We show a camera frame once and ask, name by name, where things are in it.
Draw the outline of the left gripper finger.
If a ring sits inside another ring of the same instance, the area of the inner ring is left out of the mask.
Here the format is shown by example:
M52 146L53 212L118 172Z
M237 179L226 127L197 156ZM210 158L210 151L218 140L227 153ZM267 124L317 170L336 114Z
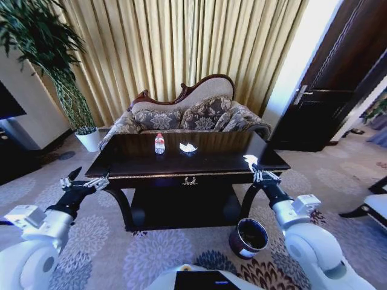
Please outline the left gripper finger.
M109 173L99 178L93 178L92 180L84 183L83 187L94 189L94 190L103 190L105 187L109 185L108 178L109 178Z
M78 177L82 166L71 171L66 177L60 179L60 186L63 190L66 189L80 189L80 185L74 183L75 179Z

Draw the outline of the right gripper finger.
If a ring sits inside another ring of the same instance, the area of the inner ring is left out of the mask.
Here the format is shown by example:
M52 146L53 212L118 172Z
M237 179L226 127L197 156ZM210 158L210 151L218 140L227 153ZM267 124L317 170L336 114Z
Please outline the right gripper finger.
M262 181L262 167L259 165L257 160L253 160L250 162L250 170L253 172L254 182L261 182Z
M262 171L262 181L265 184L280 184L281 178L274 174L273 172L263 170Z

